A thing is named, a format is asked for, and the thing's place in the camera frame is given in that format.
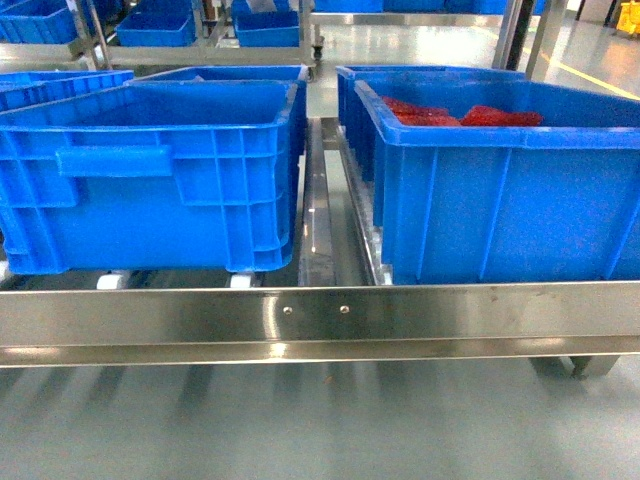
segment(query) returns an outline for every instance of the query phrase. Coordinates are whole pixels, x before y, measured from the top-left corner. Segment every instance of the metal bar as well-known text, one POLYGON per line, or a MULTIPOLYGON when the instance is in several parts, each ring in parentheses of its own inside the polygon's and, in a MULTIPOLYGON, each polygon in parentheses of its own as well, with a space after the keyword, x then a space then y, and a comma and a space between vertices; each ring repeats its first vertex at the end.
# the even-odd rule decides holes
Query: metal bar
POLYGON ((98 15, 98 11, 96 10, 96 6, 93 3, 93 0, 87 0, 87 7, 89 8, 91 18, 93 19, 93 25, 96 30, 96 36, 98 37, 98 44, 100 45, 104 63, 109 70, 113 70, 111 60, 109 59, 109 47, 107 46, 107 39, 105 38, 104 31, 102 29, 102 22, 100 21, 100 16, 98 15))
POLYGON ((298 285, 335 285, 329 188, 320 118, 309 120, 306 158, 298 285))
POLYGON ((509 56, 514 47, 517 46, 518 32, 520 32, 520 24, 524 22, 522 18, 523 11, 526 11, 526 4, 528 4, 529 14, 526 18, 525 32, 529 27, 529 19, 531 18, 531 10, 533 8, 533 0, 508 0, 507 7, 504 14, 504 20, 500 27, 500 37, 498 38, 498 44, 496 45, 496 52, 493 57, 493 68, 507 69, 509 63, 509 56))
POLYGON ((638 282, 3 292, 0 365, 638 353, 639 293, 638 282))
POLYGON ((312 13, 312 25, 368 25, 406 27, 499 27, 502 15, 451 13, 312 13))
POLYGON ((5 62, 67 63, 77 59, 82 51, 79 38, 63 45, 0 42, 0 60, 5 62))
POLYGON ((80 40, 85 55, 85 60, 89 67, 89 70, 99 70, 100 62, 94 49, 93 38, 89 32, 87 26, 87 19, 84 16, 84 11, 81 8, 78 0, 66 0, 67 7, 73 17, 73 23, 75 24, 76 31, 78 32, 78 39, 80 40))
POLYGON ((308 65, 315 65, 311 56, 311 1, 298 0, 298 5, 302 7, 298 15, 300 16, 300 34, 302 39, 300 42, 300 59, 308 65))
POLYGON ((524 42, 527 39, 529 33, 529 24, 531 23, 531 15, 533 13, 533 7, 536 0, 522 0, 520 12, 518 13, 518 20, 516 22, 516 29, 511 41, 511 48, 507 55, 507 70, 518 70, 520 66, 520 57, 522 57, 522 50, 524 49, 524 42))
POLYGON ((288 65, 300 48, 110 47, 114 65, 288 65))
POLYGON ((545 3, 527 64, 527 77, 531 80, 543 82, 547 76, 549 59, 553 55, 560 28, 562 28, 568 1, 547 0, 545 3))
POLYGON ((356 226, 360 250, 365 256, 367 283, 369 285, 391 285, 391 267, 382 263, 382 234, 373 226, 373 192, 362 180, 349 144, 344 136, 344 128, 337 134, 342 167, 347 178, 349 195, 355 210, 356 226))

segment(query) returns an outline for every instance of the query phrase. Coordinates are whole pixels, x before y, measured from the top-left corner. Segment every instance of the blue plastic crate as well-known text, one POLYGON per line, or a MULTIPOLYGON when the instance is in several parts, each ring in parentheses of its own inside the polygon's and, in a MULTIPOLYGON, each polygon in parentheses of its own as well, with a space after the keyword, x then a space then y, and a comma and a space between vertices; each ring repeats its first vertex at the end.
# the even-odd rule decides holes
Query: blue plastic crate
MULTIPOLYGON (((273 4, 276 7, 277 12, 291 11, 289 0, 273 0, 273 4)), ((264 13, 264 12, 252 11, 249 3, 246 0, 233 0, 233 3, 231 4, 232 17, 235 18, 236 16, 239 16, 239 15, 250 15, 252 13, 264 13)))
POLYGON ((139 83, 0 114, 11 270, 284 266, 297 88, 139 83))
POLYGON ((384 0, 316 0, 316 12, 380 13, 384 0))
MULTIPOLYGON (((337 67, 338 73, 338 116, 340 123, 345 126, 346 137, 351 148, 355 150, 356 159, 362 168, 362 178, 372 181, 379 171, 382 174, 384 164, 373 161, 373 147, 375 145, 375 127, 362 102, 355 93, 356 80, 376 81, 389 85, 416 83, 431 80, 435 82, 450 82, 465 79, 495 80, 502 78, 524 80, 525 75, 519 72, 505 70, 491 70, 468 67, 446 67, 434 65, 369 65, 337 67)), ((376 182, 376 197, 373 211, 375 225, 382 224, 382 192, 383 182, 376 182)))
POLYGON ((132 11, 156 15, 184 15, 193 12, 193 4, 191 0, 142 0, 132 11))
POLYGON ((297 47, 300 43, 298 12, 240 15, 233 27, 241 47, 297 47))
MULTIPOLYGON (((94 0, 102 19, 122 10, 119 0, 94 0)), ((86 1, 83 2, 89 31, 94 26, 86 1)), ((69 43, 77 37, 71 12, 64 0, 26 0, 0 12, 0 36, 11 43, 69 43)))
MULTIPOLYGON (((545 0, 538 0, 536 2, 533 8, 533 15, 542 15, 542 12, 544 11, 544 2, 545 0)), ((469 10, 469 13, 477 13, 481 15, 503 15, 506 8, 507 0, 472 0, 471 10, 469 10)), ((456 12, 455 10, 449 11, 452 13, 462 13, 456 12)))
POLYGON ((0 112, 118 87, 132 78, 131 70, 0 74, 0 112))
POLYGON ((385 162, 396 283, 640 279, 640 102, 527 81, 356 82, 385 162), (541 127, 407 127, 378 94, 537 111, 541 127))
POLYGON ((238 81, 281 80, 298 84, 296 120, 292 123, 291 142, 297 156, 304 153, 307 128, 307 81, 309 69, 305 65, 188 67, 139 78, 135 82, 153 81, 238 81))
POLYGON ((385 12, 426 13, 444 10, 444 0, 384 0, 385 12))
POLYGON ((445 0, 444 9, 447 13, 473 13, 475 0, 445 0))
POLYGON ((190 12, 133 12, 116 27, 116 34, 124 47, 187 47, 196 41, 196 26, 190 12))

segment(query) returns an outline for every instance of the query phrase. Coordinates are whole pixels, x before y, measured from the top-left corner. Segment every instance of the red item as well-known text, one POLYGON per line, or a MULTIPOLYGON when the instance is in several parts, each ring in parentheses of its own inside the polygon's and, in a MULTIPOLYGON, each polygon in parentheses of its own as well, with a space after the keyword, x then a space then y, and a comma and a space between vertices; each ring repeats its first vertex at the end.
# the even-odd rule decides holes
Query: red item
POLYGON ((460 123, 465 127, 537 127, 543 117, 536 112, 509 113, 485 105, 476 105, 460 123))
POLYGON ((449 115, 446 108, 420 107, 411 103, 403 102, 391 97, 382 97, 382 101, 396 115, 419 115, 424 117, 439 117, 449 115))
POLYGON ((396 114, 403 125, 410 127, 459 127, 460 122, 448 115, 424 116, 411 114, 396 114))
POLYGON ((537 112, 518 112, 510 114, 511 127, 537 127, 544 117, 537 112))

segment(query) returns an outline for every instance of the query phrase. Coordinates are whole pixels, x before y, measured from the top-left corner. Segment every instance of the yellow floor line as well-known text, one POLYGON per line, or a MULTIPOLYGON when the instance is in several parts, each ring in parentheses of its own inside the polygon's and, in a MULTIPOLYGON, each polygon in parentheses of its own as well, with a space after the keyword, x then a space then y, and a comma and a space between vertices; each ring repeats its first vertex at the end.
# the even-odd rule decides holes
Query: yellow floor line
MULTIPOLYGON (((495 40, 497 40, 499 38, 498 35, 496 35, 493 32, 490 32, 489 30, 486 30, 482 27, 471 27, 473 28, 476 32, 482 33, 483 35, 486 35, 487 37, 491 37, 495 40)), ((528 53, 529 55, 531 54, 531 49, 530 48, 523 48, 523 51, 525 51, 526 53, 528 53)), ((611 85, 610 83, 604 82, 598 78, 592 77, 591 75, 587 75, 584 72, 581 72, 580 70, 576 70, 573 67, 570 67, 569 65, 565 65, 564 63, 555 60, 553 58, 549 58, 548 55, 542 54, 540 55, 544 60, 546 60, 547 62, 549 62, 549 65, 553 65, 554 67, 558 67, 561 70, 564 70, 565 72, 569 72, 577 77, 580 77, 584 80, 587 80, 588 82, 591 82, 595 85, 598 85, 599 87, 605 88, 607 90, 609 90, 610 92, 615 93, 616 95, 620 95, 621 97, 625 97, 625 98, 630 98, 631 100, 640 100, 640 97, 637 95, 634 95, 631 92, 627 92, 626 90, 623 90, 621 88, 616 87, 615 85, 611 85)))

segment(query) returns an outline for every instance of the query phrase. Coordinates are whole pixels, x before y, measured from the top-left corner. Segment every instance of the metal leg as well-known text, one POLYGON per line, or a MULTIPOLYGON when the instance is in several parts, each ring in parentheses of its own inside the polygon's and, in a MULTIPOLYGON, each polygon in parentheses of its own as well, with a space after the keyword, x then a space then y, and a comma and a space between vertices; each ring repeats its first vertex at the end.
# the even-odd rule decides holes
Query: metal leg
POLYGON ((575 378, 603 377, 611 371, 619 355, 594 355, 591 357, 571 357, 575 378))
POLYGON ((109 47, 107 46, 107 39, 104 36, 102 23, 100 22, 100 17, 98 16, 98 11, 96 10, 96 6, 94 5, 93 0, 87 0, 87 7, 89 8, 91 18, 93 19, 93 25, 96 30, 96 35, 98 37, 98 43, 100 45, 100 50, 102 51, 102 58, 104 59, 104 63, 109 70, 113 70, 111 59, 109 58, 109 47))
POLYGON ((549 59, 560 34, 568 1, 548 0, 545 4, 527 65, 527 77, 530 80, 542 82, 547 76, 549 59))
POLYGON ((307 65, 314 65, 311 58, 311 0, 298 0, 300 10, 300 60, 307 65))
POLYGON ((493 58, 493 68, 517 70, 529 29, 534 0, 509 0, 505 10, 500 38, 493 58))
POLYGON ((91 37, 91 33, 89 32, 87 19, 84 16, 84 11, 80 6, 80 2, 78 0, 67 0, 67 7, 71 11, 73 23, 76 26, 78 38, 82 43, 85 59, 87 61, 89 70, 99 70, 100 62, 98 61, 98 56, 96 55, 96 51, 93 48, 93 38, 91 37))

